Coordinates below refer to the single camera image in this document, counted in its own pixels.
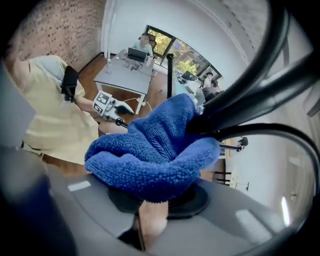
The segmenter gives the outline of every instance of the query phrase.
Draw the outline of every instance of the blue towel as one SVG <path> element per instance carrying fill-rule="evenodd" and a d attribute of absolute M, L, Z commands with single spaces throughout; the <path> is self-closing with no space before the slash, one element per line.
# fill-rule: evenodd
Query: blue towel
<path fill-rule="evenodd" d="M 159 203 L 177 197 L 220 155 L 214 138 L 185 133 L 194 115 L 187 94 L 171 97 L 147 117 L 133 120 L 127 134 L 95 140 L 85 155 L 85 168 L 142 200 Z"/>

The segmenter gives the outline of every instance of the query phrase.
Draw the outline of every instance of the brick wall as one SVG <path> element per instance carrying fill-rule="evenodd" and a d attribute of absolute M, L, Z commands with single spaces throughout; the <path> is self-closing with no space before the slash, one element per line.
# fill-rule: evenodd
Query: brick wall
<path fill-rule="evenodd" d="M 58 55 L 80 70 L 101 51 L 106 0 L 44 0 L 21 25 L 20 59 Z"/>

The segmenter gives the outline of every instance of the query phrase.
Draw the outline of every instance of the window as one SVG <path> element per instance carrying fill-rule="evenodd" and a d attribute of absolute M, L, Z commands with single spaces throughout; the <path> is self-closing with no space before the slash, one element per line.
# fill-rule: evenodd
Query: window
<path fill-rule="evenodd" d="M 213 73 L 213 79 L 221 77 L 221 74 L 201 54 L 185 42 L 152 26 L 147 26 L 146 32 L 155 36 L 156 46 L 153 51 L 157 56 L 156 64 L 167 69 L 167 54 L 173 54 L 173 69 L 182 74 L 189 71 L 200 80 L 207 72 Z"/>

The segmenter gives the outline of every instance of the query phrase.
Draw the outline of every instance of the laptop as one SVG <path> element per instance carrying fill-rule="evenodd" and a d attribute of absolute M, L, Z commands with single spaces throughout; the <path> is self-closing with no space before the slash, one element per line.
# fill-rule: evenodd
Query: laptop
<path fill-rule="evenodd" d="M 147 57 L 147 53 L 142 50 L 137 50 L 134 48 L 128 48 L 128 58 L 138 61 L 138 62 L 145 62 Z"/>
<path fill-rule="evenodd" d="M 189 81 L 196 81 L 198 79 L 196 75 L 190 73 L 189 71 L 186 71 L 181 77 Z"/>

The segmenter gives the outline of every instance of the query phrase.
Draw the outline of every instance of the person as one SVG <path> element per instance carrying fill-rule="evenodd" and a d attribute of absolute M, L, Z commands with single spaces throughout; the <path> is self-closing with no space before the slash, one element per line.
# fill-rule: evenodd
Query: person
<path fill-rule="evenodd" d="M 140 40 L 137 41 L 131 48 L 143 51 L 153 58 L 154 53 L 152 51 L 152 47 L 149 43 L 149 40 L 149 35 L 147 33 L 143 33 L 140 37 Z"/>
<path fill-rule="evenodd" d="M 203 78 L 204 78 L 204 80 L 203 80 L 201 86 L 203 88 L 210 87 L 211 86 L 211 81 L 214 78 L 214 74 L 212 72 L 208 72 L 208 73 L 204 74 Z"/>
<path fill-rule="evenodd" d="M 41 66 L 44 58 L 52 69 L 64 74 L 67 64 L 58 56 L 47 55 L 21 61 L 18 30 L 8 43 L 4 64 L 13 84 L 35 109 L 36 114 L 25 133 L 23 142 L 43 154 L 63 161 L 84 164 L 90 144 L 107 133 L 126 133 L 127 129 L 103 120 L 98 124 L 89 113 L 96 113 L 93 102 L 84 98 L 85 90 L 77 81 L 75 102 L 65 103 L 61 82 Z"/>
<path fill-rule="evenodd" d="M 203 96 L 205 98 L 205 102 L 213 99 L 217 96 L 221 91 L 218 87 L 218 81 L 212 80 L 210 86 L 206 86 L 202 89 Z"/>

